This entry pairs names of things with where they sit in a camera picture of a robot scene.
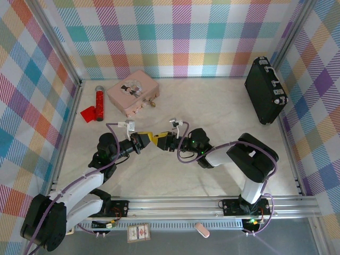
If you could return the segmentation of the black briefcase with silver latches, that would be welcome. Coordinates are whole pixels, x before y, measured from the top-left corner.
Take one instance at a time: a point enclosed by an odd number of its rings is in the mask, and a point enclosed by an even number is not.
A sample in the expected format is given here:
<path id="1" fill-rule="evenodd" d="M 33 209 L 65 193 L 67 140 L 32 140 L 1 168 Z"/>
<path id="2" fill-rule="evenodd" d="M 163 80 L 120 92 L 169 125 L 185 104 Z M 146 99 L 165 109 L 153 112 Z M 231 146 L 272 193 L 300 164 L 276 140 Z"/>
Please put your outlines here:
<path id="1" fill-rule="evenodd" d="M 264 56 L 254 59 L 244 85 L 262 125 L 271 124 L 288 103 L 275 69 Z"/>

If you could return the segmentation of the red plastic stand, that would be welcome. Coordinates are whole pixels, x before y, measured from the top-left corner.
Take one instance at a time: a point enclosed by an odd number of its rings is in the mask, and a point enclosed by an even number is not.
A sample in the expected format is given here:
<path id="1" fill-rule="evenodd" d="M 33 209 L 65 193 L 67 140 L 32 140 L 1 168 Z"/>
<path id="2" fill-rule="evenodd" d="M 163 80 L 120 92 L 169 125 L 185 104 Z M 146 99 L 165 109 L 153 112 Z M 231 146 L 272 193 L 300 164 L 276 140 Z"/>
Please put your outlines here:
<path id="1" fill-rule="evenodd" d="M 96 120 L 96 108 L 95 106 L 90 106 L 83 110 L 81 116 L 85 120 L 86 123 L 92 122 Z"/>

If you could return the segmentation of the aluminium frame post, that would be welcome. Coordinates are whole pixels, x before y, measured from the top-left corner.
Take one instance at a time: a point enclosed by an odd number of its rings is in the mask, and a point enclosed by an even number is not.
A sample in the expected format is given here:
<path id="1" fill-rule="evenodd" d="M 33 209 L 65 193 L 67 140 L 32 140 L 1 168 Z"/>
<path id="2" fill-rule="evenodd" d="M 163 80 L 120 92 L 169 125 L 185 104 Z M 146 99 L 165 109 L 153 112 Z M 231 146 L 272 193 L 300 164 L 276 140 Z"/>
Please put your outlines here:
<path id="1" fill-rule="evenodd" d="M 291 0 L 268 54 L 278 71 L 318 0 Z"/>
<path id="2" fill-rule="evenodd" d="M 65 49 L 63 48 L 62 43 L 60 42 L 55 30 L 53 29 L 51 23 L 49 22 L 38 0 L 25 0 L 25 2 L 27 3 L 33 15 L 37 19 L 45 36 L 47 37 L 53 49 L 55 50 L 56 54 L 58 55 L 59 60 L 64 65 L 68 74 L 70 75 L 70 77 L 73 79 L 73 81 L 76 83 L 78 87 L 81 86 L 82 80 L 79 77 L 76 69 L 74 68 L 70 58 L 68 57 Z"/>

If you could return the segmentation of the pink tin box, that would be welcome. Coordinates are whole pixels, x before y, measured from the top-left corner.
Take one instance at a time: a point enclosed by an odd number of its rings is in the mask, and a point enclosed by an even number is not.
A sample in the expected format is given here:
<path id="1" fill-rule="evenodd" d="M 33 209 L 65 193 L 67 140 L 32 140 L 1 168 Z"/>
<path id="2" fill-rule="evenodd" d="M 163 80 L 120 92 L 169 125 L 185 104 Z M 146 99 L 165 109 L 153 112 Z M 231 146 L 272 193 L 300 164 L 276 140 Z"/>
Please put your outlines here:
<path id="1" fill-rule="evenodd" d="M 107 90 L 110 102 L 130 118 L 159 97 L 159 84 L 144 71 L 138 70 Z"/>

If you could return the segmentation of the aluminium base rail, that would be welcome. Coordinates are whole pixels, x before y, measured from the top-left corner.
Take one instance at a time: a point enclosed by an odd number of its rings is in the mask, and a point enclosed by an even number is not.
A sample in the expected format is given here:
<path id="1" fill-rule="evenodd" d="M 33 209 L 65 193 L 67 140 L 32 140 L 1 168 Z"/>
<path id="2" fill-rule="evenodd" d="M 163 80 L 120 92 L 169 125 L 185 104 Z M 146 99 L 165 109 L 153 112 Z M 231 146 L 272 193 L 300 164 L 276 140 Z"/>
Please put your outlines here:
<path id="1" fill-rule="evenodd" d="M 129 202 L 123 220 L 185 220 L 185 219 L 285 219 L 309 218 L 321 215 L 315 197 L 274 196 L 263 197 L 252 209 L 242 209 L 236 197 L 112 197 L 112 200 Z M 109 220 L 117 217 L 87 217 Z"/>

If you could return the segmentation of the pink eraser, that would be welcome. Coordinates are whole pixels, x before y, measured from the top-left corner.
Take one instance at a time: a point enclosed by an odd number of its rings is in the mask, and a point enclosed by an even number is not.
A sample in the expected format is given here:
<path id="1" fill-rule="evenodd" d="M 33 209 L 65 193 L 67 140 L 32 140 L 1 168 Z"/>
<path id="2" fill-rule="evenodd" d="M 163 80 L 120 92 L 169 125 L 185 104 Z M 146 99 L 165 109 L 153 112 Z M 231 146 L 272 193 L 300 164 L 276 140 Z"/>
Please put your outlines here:
<path id="1" fill-rule="evenodd" d="M 202 223 L 196 223 L 194 228 L 197 232 L 202 235 L 204 238 L 208 238 L 210 236 L 210 231 L 204 227 Z"/>

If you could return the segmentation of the playing card box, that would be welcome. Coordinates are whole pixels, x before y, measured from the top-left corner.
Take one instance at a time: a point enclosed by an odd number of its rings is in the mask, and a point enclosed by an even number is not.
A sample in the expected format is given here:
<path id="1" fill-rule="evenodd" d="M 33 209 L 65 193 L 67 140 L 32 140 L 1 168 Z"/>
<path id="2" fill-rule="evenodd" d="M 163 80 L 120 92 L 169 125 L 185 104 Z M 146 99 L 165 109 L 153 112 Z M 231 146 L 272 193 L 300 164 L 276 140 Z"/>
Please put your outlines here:
<path id="1" fill-rule="evenodd" d="M 139 224 L 129 226 L 127 228 L 127 242 L 133 243 L 138 241 L 150 240 L 150 225 L 149 224 Z"/>

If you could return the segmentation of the red glitter toy microphone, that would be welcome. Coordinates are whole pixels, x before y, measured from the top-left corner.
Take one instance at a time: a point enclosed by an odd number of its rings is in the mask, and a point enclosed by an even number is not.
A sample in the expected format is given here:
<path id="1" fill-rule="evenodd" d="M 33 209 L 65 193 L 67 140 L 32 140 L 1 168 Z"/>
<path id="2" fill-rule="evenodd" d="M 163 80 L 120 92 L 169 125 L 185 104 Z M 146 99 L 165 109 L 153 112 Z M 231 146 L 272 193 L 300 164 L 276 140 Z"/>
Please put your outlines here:
<path id="1" fill-rule="evenodd" d="M 96 107 L 95 117 L 96 121 L 103 121 L 104 119 L 104 87 L 96 86 Z"/>

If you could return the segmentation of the aluminium side rail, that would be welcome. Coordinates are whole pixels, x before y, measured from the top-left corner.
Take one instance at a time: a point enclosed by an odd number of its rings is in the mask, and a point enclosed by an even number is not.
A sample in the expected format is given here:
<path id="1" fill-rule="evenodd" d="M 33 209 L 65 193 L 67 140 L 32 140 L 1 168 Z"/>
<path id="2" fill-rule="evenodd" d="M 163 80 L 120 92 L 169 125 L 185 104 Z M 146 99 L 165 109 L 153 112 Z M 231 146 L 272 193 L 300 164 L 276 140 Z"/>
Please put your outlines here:
<path id="1" fill-rule="evenodd" d="M 292 173 L 293 173 L 293 177 L 294 177 L 294 180 L 295 180 L 295 185 L 296 185 L 298 194 L 300 196 L 306 196 L 306 190 L 305 190 L 304 184 L 302 182 L 300 173 L 298 171 L 298 166 L 297 166 L 293 151 L 291 149 L 291 146 L 290 146 L 290 143 L 289 143 L 289 140 L 288 140 L 288 136 L 285 132 L 284 123 L 283 123 L 280 116 L 277 119 L 277 123 L 278 123 L 278 127 L 279 127 L 279 130 L 280 130 L 282 139 L 283 139 L 283 144 L 284 144 L 287 156 L 288 156 L 288 161 L 290 163 L 290 168 L 291 168 Z"/>
<path id="2" fill-rule="evenodd" d="M 70 108 L 70 112 L 66 121 L 66 126 L 64 130 L 64 135 L 62 136 L 60 148 L 58 150 L 58 154 L 56 160 L 53 164 L 53 168 L 51 171 L 51 176 L 49 178 L 46 194 L 48 195 L 50 191 L 55 190 L 55 187 L 58 182 L 58 178 L 62 169 L 64 157 L 67 151 L 67 145 L 70 139 L 71 131 L 74 125 L 75 117 L 77 115 L 77 110 L 79 108 L 80 99 L 83 92 L 83 80 L 79 80 L 78 84 L 76 85 L 74 99 L 72 101 L 72 105 Z"/>

